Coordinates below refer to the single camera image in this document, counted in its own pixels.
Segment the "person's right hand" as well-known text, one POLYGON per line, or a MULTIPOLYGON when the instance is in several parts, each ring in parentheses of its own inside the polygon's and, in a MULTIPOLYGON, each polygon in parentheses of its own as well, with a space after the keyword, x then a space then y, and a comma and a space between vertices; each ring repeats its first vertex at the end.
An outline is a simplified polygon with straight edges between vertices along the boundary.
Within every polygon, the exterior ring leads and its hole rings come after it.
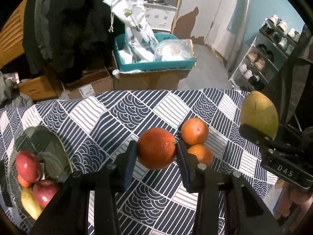
POLYGON ((300 207, 300 212, 297 215, 296 220, 290 226, 290 230, 294 230, 300 224, 312 205, 312 192, 290 186, 289 183, 284 182, 282 186, 282 195, 276 211, 274 212, 275 218, 287 218, 290 215, 290 208, 293 203, 300 207))

